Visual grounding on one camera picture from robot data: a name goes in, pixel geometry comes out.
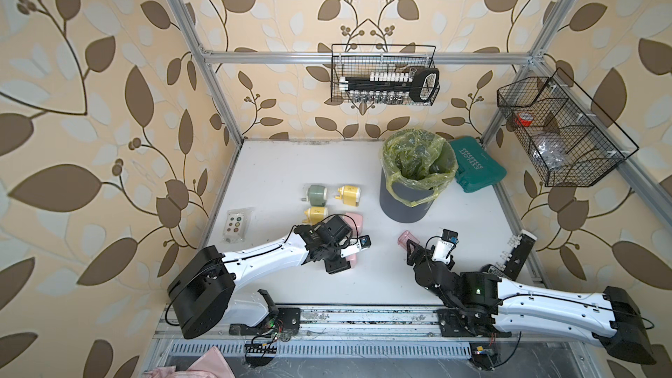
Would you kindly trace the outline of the pink transparent shavings tray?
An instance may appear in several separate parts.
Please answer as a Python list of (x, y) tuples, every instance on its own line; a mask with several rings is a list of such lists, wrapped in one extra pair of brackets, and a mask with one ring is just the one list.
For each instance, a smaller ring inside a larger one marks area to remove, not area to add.
[(414, 234), (411, 233), (411, 231), (406, 230), (400, 234), (399, 238), (397, 239), (398, 245), (403, 249), (407, 250), (408, 249), (408, 242), (418, 244), (418, 238), (414, 236)]

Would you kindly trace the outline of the pink sharpener front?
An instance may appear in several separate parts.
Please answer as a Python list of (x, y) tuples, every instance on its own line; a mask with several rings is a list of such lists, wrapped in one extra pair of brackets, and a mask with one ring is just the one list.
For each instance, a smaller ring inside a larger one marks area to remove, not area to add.
[(357, 264), (357, 255), (356, 254), (348, 255), (346, 257), (346, 260), (349, 262), (350, 268), (354, 269)]

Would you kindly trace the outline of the pink sharpener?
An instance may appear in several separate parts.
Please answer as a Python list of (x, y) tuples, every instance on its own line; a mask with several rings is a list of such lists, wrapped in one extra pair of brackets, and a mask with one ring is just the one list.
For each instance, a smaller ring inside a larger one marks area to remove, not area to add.
[(362, 215), (359, 215), (358, 213), (345, 213), (344, 215), (341, 215), (341, 218), (348, 224), (354, 237), (359, 237), (361, 235), (363, 230)]
[(349, 262), (350, 268), (354, 269), (357, 264), (357, 255), (356, 254), (348, 255), (346, 257), (346, 260)]

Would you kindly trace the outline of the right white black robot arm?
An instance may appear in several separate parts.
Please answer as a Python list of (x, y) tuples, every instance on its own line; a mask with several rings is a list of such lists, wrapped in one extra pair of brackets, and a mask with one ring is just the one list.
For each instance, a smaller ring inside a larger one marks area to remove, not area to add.
[(571, 293), (515, 282), (489, 272), (455, 273), (453, 232), (430, 248), (402, 238), (416, 283), (443, 303), (439, 325), (446, 337), (543, 334), (602, 347), (621, 361), (654, 365), (656, 358), (640, 308), (609, 286), (601, 293)]

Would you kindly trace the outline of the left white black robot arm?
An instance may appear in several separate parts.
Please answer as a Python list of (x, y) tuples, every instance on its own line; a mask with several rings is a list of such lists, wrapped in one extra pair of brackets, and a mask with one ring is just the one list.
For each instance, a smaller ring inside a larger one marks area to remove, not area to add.
[(371, 246), (349, 215), (329, 215), (325, 220), (290, 228), (284, 238), (248, 250), (222, 253), (212, 245), (199, 250), (169, 285), (168, 312), (182, 336), (195, 339), (220, 322), (234, 327), (234, 334), (261, 336), (284, 328), (281, 310), (264, 289), (243, 297), (243, 288), (286, 269), (305, 264), (325, 264), (328, 274), (352, 268), (351, 258)]

